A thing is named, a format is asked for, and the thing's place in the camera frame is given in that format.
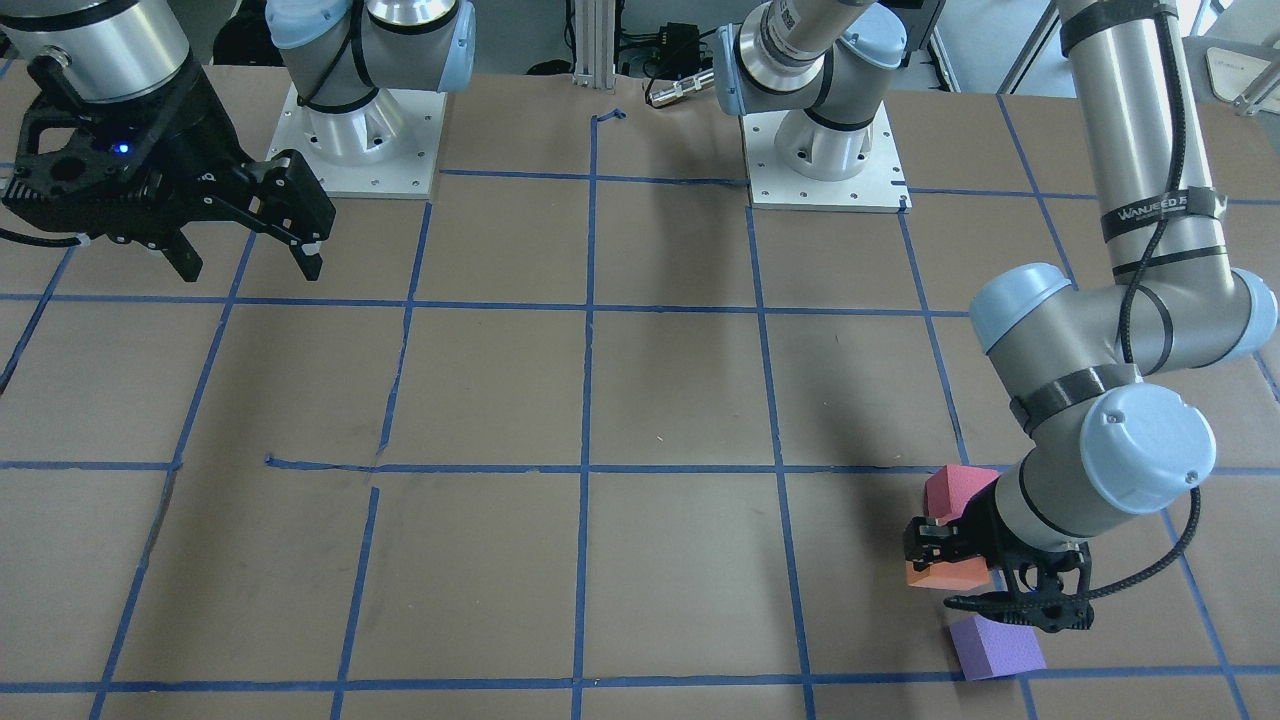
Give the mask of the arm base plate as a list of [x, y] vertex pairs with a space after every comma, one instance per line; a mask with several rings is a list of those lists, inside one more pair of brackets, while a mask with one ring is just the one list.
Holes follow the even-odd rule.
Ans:
[[449, 99], [383, 88], [364, 108], [329, 114], [301, 106], [291, 86], [268, 154], [300, 151], [333, 199], [428, 201]]
[[805, 111], [741, 118], [751, 205], [788, 211], [906, 213], [908, 181], [879, 105], [869, 126], [836, 131]]

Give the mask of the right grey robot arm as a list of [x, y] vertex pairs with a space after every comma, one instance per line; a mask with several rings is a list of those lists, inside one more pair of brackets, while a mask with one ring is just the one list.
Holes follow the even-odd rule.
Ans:
[[186, 227], [234, 222], [287, 246], [302, 277], [317, 279], [337, 210], [311, 158], [353, 167], [408, 152], [396, 92], [465, 90], [477, 19], [470, 1], [261, 8], [307, 136], [257, 160], [168, 3], [5, 1], [3, 36], [38, 92], [3, 191], [32, 232], [3, 238], [136, 243], [193, 282], [204, 261]]

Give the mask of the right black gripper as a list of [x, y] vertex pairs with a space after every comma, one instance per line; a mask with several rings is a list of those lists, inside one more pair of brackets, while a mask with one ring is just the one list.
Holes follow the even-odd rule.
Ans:
[[191, 222], [234, 220], [285, 245], [306, 281], [323, 269], [337, 210], [298, 150], [253, 160], [193, 60], [157, 87], [92, 102], [63, 60], [36, 60], [3, 205], [46, 232], [146, 243], [186, 283], [204, 272]]

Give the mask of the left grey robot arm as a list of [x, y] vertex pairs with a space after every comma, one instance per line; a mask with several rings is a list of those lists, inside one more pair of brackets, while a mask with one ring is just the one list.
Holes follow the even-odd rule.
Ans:
[[[910, 569], [979, 559], [1007, 589], [950, 609], [1055, 633], [1085, 630], [1092, 602], [1185, 551], [1216, 439], [1201, 411], [1148, 375], [1252, 352], [1277, 300], [1230, 266], [1169, 1], [1059, 1], [1114, 286], [1078, 288], [1032, 263], [989, 281], [969, 319], [1033, 448], [955, 519], [914, 518]], [[873, 1], [769, 1], [722, 27], [716, 82], [753, 152], [801, 193], [854, 190], [899, 163], [884, 108], [904, 55], [900, 19]]]

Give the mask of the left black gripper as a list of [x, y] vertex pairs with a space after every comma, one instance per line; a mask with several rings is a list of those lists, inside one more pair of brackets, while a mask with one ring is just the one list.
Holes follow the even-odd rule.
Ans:
[[954, 596], [943, 600], [946, 609], [1047, 633], [1093, 626], [1088, 543], [1068, 541], [1043, 550], [1025, 542], [998, 515], [993, 489], [980, 491], [948, 524], [937, 518], [911, 518], [902, 532], [902, 552], [913, 571], [972, 557], [986, 560], [991, 583], [968, 592], [952, 591]]

